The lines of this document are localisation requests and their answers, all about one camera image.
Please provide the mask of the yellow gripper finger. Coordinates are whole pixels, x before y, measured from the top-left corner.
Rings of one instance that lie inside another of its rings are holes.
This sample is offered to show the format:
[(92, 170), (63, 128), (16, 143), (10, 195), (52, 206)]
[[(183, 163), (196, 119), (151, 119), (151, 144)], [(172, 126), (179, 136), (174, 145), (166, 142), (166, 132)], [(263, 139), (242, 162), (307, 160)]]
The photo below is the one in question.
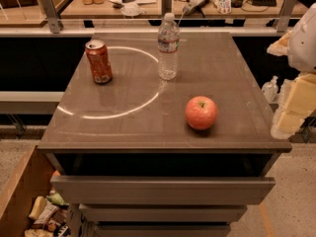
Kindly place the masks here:
[(294, 80), (285, 79), (277, 103), (271, 135), (288, 139), (316, 110), (316, 74), (300, 73)]
[(291, 31), (288, 31), (286, 34), (284, 34), (279, 40), (272, 43), (268, 49), (267, 53), (275, 56), (283, 56), (287, 55), (288, 51), (288, 41), (291, 36)]

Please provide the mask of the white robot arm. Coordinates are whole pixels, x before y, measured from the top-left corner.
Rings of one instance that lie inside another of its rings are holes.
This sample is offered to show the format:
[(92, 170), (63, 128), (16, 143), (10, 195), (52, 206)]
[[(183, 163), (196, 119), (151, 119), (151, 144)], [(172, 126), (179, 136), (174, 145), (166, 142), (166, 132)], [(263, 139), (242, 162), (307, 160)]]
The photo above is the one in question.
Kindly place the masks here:
[(268, 53), (286, 55), (299, 75), (283, 82), (271, 135), (288, 139), (316, 110), (316, 3), (312, 4), (293, 29), (268, 47)]

